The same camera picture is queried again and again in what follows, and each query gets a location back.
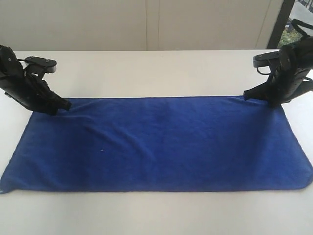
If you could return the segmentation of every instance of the white table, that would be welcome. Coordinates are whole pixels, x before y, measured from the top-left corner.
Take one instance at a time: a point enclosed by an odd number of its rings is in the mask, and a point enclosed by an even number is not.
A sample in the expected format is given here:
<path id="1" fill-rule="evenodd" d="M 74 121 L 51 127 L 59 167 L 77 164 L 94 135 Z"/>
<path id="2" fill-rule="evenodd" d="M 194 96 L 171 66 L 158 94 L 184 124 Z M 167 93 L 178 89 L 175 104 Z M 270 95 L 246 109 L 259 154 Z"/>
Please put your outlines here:
<path id="1" fill-rule="evenodd" d="M 265 81 L 265 51 L 19 52 L 55 59 L 46 75 L 64 97 L 239 95 Z M 284 105 L 313 162 L 313 93 Z M 0 173 L 30 112 L 0 95 Z M 0 195 L 1 235 L 312 235 L 313 185 L 298 191 Z"/>

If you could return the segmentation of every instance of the towel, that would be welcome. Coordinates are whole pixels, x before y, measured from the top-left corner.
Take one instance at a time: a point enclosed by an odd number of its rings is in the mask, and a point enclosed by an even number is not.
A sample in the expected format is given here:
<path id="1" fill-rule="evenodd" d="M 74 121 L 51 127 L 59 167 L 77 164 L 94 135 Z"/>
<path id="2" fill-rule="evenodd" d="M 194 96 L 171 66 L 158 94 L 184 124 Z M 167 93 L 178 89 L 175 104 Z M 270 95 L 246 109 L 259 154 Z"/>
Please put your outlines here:
<path id="1" fill-rule="evenodd" d="M 300 189 L 313 168 L 281 106 L 242 96 L 71 98 L 34 112 L 0 192 Z"/>

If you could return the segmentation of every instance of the tabletop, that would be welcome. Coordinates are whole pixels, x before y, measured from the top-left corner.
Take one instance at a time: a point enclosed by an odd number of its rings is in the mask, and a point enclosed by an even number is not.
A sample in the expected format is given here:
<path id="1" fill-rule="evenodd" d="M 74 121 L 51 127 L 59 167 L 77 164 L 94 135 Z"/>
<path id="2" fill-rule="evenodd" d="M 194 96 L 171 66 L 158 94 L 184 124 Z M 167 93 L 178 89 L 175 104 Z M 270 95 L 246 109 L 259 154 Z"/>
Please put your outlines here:
<path id="1" fill-rule="evenodd" d="M 50 88 L 63 97 L 241 95 L 266 80 L 252 66 L 264 50 L 16 52 L 54 59 Z M 284 110 L 313 162 L 313 93 Z M 0 94 L 0 174 L 31 112 Z M 47 193 L 0 195 L 3 235 L 311 235 L 313 185 L 295 191 Z"/>

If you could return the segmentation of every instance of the wall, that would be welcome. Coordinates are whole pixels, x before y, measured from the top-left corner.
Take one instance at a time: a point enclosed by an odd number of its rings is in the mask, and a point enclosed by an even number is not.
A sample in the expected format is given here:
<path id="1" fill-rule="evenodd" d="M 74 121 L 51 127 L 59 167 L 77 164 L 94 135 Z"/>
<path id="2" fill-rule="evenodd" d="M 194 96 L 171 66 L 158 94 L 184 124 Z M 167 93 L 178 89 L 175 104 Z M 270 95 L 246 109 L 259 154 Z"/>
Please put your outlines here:
<path id="1" fill-rule="evenodd" d="M 14 50 L 266 48 L 283 0 L 0 0 Z"/>

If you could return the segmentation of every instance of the blue towel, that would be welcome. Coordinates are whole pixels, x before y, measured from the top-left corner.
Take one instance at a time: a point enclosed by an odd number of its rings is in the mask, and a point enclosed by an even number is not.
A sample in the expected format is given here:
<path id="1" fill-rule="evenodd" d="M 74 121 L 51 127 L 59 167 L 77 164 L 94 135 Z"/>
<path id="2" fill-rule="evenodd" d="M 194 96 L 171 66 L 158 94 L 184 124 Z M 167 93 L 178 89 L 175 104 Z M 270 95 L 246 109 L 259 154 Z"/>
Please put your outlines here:
<path id="1" fill-rule="evenodd" d="M 2 193 L 299 189 L 313 168 L 282 107 L 241 96 L 70 99 L 33 113 Z"/>

